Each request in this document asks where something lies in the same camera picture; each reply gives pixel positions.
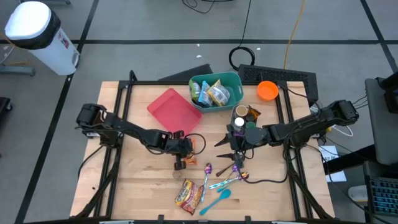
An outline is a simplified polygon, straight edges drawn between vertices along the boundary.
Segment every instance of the metal table frame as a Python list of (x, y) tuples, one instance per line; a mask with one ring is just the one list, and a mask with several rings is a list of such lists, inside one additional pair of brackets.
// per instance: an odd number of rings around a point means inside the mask
[[(243, 85), (258, 85), (258, 83), (259, 82), (257, 82), (257, 81), (243, 81)], [(175, 81), (172, 81), (172, 82), (170, 82), (170, 81), (138, 81), (134, 72), (130, 71), (130, 80), (119, 81), (118, 92), (116, 93), (116, 101), (115, 101), (115, 105), (114, 105), (114, 113), (116, 113), (116, 114), (119, 113), (122, 92), (124, 89), (127, 89), (127, 95), (126, 95), (126, 99), (124, 102), (124, 110), (123, 110), (122, 119), (127, 119), (132, 88), (134, 85), (186, 85), (186, 84), (187, 84), (187, 82), (175, 82)], [(286, 102), (288, 119), (289, 119), (289, 122), (291, 122), (294, 119), (293, 119), (292, 106), (290, 104), (289, 92), (287, 90), (284, 90), (284, 100)], [(282, 105), (280, 102), (279, 95), (275, 99), (275, 103), (277, 106), (279, 122), (284, 123), (284, 116), (283, 116)], [(119, 147), (117, 147), (115, 149), (116, 154), (114, 156), (114, 158), (115, 158), (114, 163), (109, 172), (108, 172), (108, 168), (109, 168), (109, 163), (110, 163), (110, 158), (111, 158), (111, 151), (113, 149), (111, 149), (111, 148), (106, 149), (101, 178), (99, 181), (99, 188), (97, 189), (93, 198), (90, 200), (89, 204), (83, 209), (83, 211), (81, 213), (79, 213), (77, 216), (70, 217), (69, 219), (66, 219), (66, 220), (51, 220), (51, 221), (46, 221), (46, 222), (33, 222), (33, 223), (45, 223), (45, 224), (53, 224), (53, 223), (94, 224), (95, 223), (95, 224), (99, 224), (99, 223), (103, 223), (106, 221), (111, 221), (114, 196), (115, 196), (116, 184), (117, 184), (117, 179), (118, 179), (118, 170), (119, 170), (119, 165), (120, 165), (120, 157), (121, 157), (121, 151), (123, 148), (123, 138), (124, 138), (124, 135), (122, 135), (119, 138)], [(302, 157), (298, 151), (295, 151), (295, 153), (297, 153), (297, 168), (298, 168), (299, 176), (300, 176), (301, 180), (304, 182), (305, 186), (307, 186), (306, 181), (305, 181)], [(103, 193), (109, 184), (110, 184), (110, 188), (109, 188), (109, 197), (108, 197), (107, 206), (106, 206), (106, 214), (105, 214), (105, 216), (100, 216), (101, 206), (103, 204), (103, 202), (102, 202)], [(180, 223), (181, 224), (201, 224), (201, 223), (205, 223), (205, 224), (211, 224), (211, 223), (214, 223), (214, 224), (215, 223), (251, 224), (251, 223), (296, 223), (296, 222), (313, 223), (313, 224), (318, 224), (318, 223), (360, 224), (357, 222), (344, 222), (344, 221), (339, 221), (339, 220), (315, 219), (315, 218), (313, 218), (311, 206), (310, 206), (309, 202), (307, 201), (307, 198), (305, 198), (305, 197), (304, 197), (304, 204), (305, 204), (305, 211), (307, 213), (308, 218), (302, 218), (302, 216), (300, 214), (299, 200), (297, 197), (297, 189), (295, 187), (295, 182), (292, 180), (292, 178), (290, 176), (289, 176), (289, 184), (290, 184), (290, 191), (292, 194), (292, 204), (293, 204), (294, 213), (295, 213), (295, 221), (292, 221), (292, 222), (251, 221), (250, 216), (245, 216), (244, 221), (228, 221), (228, 222), (226, 222), (226, 221), (211, 221), (211, 220), (196, 220), (196, 221), (195, 220), (186, 220), (186, 221), (185, 220), (164, 220), (164, 215), (162, 215), (162, 214), (159, 214), (157, 220), (112, 220), (112, 221), (114, 221), (115, 224), (136, 224), (136, 223), (148, 223), (148, 224), (150, 224), (150, 223), (156, 223), (156, 224), (164, 224), (164, 223), (169, 223), (169, 224), (180, 224)], [(93, 216), (88, 217), (93, 210), (94, 210)]]

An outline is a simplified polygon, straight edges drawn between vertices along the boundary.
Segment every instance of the orange bowl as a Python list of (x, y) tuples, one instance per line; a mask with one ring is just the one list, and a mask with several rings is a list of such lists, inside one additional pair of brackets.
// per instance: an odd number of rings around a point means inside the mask
[(273, 100), (278, 95), (278, 93), (279, 93), (278, 86), (275, 85), (275, 83), (273, 82), (262, 81), (257, 86), (257, 94), (259, 95), (259, 98), (262, 100), (265, 101)]

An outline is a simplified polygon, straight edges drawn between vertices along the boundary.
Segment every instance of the plastic basket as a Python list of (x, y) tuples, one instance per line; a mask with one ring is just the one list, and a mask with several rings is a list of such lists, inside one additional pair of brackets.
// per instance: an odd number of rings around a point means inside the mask
[(196, 105), (194, 102), (193, 106), (202, 113), (231, 110), (236, 104), (238, 104), (243, 99), (243, 87), (242, 81), (239, 75), (234, 72), (224, 72), (224, 73), (214, 73), (208, 75), (197, 75), (191, 78), (192, 81), (197, 82), (200, 86), (203, 81), (206, 81), (210, 86), (221, 80), (221, 84), (229, 91), (231, 95), (229, 101), (225, 106), (217, 106), (213, 104), (210, 108), (202, 108)]

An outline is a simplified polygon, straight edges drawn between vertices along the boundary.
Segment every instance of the black table leg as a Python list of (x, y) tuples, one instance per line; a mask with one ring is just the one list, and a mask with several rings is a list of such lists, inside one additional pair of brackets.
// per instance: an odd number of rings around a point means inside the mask
[(323, 163), (323, 169), (325, 170), (325, 174), (328, 174), (328, 170), (329, 173), (332, 174), (347, 168), (362, 165), (364, 161), (377, 162), (374, 145), (364, 147), (358, 151), (355, 151), (354, 153), (350, 153), (325, 162)]

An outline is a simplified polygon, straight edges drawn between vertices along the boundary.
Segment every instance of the pink plastic tray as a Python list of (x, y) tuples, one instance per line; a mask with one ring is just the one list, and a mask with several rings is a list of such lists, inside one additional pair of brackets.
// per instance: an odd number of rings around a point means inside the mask
[(202, 116), (172, 88), (161, 94), (147, 109), (168, 131), (183, 130), (185, 135), (192, 131)]

